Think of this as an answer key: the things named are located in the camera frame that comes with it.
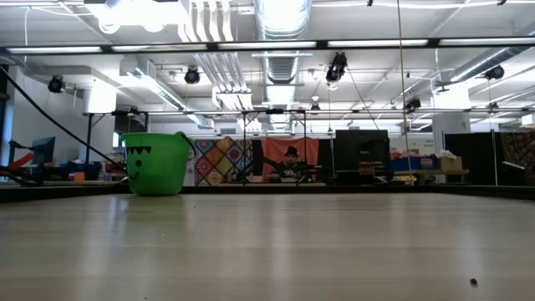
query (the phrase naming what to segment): green bucket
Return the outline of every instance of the green bucket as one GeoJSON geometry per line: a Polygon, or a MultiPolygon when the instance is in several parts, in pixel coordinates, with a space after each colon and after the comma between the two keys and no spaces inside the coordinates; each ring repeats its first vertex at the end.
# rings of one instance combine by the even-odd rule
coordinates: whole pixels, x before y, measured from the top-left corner
{"type": "Polygon", "coordinates": [[[138,196],[173,196],[184,185],[190,147],[182,132],[123,134],[130,189],[138,196]]]}

